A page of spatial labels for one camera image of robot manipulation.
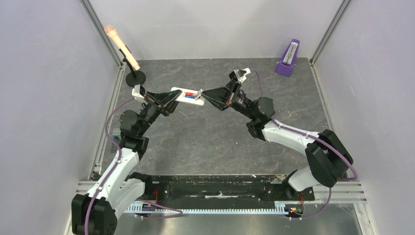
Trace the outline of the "white remote control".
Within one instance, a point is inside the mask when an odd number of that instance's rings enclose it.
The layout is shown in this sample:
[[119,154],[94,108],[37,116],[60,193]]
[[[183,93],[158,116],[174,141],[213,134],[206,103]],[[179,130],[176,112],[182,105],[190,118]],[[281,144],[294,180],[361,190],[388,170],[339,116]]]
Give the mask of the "white remote control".
[[177,102],[204,106],[205,98],[202,97],[202,89],[199,90],[189,90],[184,88],[173,87],[171,91],[180,90],[179,96],[175,99]]

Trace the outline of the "white battery cover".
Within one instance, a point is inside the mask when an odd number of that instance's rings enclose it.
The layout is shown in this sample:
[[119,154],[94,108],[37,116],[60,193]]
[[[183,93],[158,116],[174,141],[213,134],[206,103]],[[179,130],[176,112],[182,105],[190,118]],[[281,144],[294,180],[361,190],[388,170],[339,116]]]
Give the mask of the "white battery cover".
[[202,89],[200,89],[200,90],[196,93],[196,95],[195,95],[195,99],[199,99],[199,98],[202,96],[202,92],[203,92],[203,90],[202,90]]

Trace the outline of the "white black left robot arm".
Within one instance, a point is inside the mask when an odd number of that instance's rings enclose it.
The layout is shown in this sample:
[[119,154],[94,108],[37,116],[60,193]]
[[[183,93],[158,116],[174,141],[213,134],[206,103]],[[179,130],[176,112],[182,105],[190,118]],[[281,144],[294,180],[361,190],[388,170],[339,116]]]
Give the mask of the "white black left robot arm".
[[132,89],[132,99],[143,104],[140,113],[127,110],[120,115],[121,141],[114,142],[117,153],[109,167],[85,194],[71,202],[72,233],[75,235],[112,235],[119,218],[133,202],[152,197],[154,188],[142,179],[128,178],[143,157],[149,139],[144,133],[160,116],[169,116],[178,105],[181,90],[165,93]]

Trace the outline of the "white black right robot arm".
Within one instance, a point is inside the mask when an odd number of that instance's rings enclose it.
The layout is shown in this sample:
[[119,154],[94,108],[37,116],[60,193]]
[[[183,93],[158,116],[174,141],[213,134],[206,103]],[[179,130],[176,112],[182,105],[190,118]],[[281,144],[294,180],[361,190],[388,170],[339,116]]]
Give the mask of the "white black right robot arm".
[[303,190],[316,185],[331,188],[345,179],[348,170],[353,172],[351,180],[356,179],[353,159],[333,131],[309,132],[276,121],[271,98],[251,100],[234,80],[223,87],[202,91],[201,96],[220,111],[233,108],[249,118],[246,126],[253,138],[282,144],[307,158],[308,166],[295,170],[285,180],[282,192],[287,199],[295,200]]

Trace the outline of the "black microphone stand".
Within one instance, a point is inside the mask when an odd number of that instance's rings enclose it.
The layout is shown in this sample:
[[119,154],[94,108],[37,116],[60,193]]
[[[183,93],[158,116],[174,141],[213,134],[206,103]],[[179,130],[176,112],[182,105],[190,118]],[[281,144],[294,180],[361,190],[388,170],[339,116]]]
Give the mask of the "black microphone stand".
[[128,66],[128,68],[130,69],[130,72],[127,74],[126,76],[126,84],[129,87],[134,87],[135,85],[142,85],[144,84],[144,82],[146,81],[146,75],[145,73],[143,73],[140,70],[134,70],[131,63],[127,60],[127,57],[125,55],[125,53],[119,49],[119,51],[121,52],[121,54],[123,55],[123,62],[125,62]]

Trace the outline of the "blue grey toy blocks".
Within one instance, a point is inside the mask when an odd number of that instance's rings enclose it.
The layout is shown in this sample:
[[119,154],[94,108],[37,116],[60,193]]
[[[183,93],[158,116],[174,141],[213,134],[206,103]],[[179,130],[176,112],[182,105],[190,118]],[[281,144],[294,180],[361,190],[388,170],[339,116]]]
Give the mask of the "blue grey toy blocks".
[[115,141],[121,141],[121,130],[119,128],[114,128],[112,137]]

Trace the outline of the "purple metronome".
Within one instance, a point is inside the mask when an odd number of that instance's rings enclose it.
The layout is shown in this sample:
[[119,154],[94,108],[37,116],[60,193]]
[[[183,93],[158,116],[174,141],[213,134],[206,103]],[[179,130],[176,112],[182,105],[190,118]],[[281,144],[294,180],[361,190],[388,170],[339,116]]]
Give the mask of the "purple metronome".
[[275,73],[285,77],[290,77],[292,75],[297,59],[299,45],[300,40],[291,40],[289,46],[286,48],[284,54],[276,65]]

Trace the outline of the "pink microphone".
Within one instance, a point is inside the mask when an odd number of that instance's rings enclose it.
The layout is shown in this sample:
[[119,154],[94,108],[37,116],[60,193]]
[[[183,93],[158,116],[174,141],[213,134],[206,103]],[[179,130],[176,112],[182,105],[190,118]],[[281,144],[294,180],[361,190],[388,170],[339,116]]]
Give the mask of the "pink microphone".
[[134,56],[132,55],[130,50],[127,48],[127,46],[124,44],[124,42],[121,40],[117,30],[112,25],[108,25],[104,27],[104,31],[106,35],[110,39],[112,39],[112,41],[115,43],[118,49],[120,49],[121,52],[125,55],[125,59],[132,66],[133,70],[138,71],[140,69],[139,63],[134,58]]

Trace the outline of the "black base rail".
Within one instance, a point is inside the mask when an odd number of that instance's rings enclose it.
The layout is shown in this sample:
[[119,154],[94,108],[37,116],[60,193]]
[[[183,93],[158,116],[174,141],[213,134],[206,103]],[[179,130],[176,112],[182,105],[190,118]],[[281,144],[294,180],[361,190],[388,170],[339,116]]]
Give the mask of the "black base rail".
[[285,174],[277,175],[145,175],[126,177],[145,182],[142,199],[173,209],[260,209],[276,201],[313,201],[312,188],[289,189]]

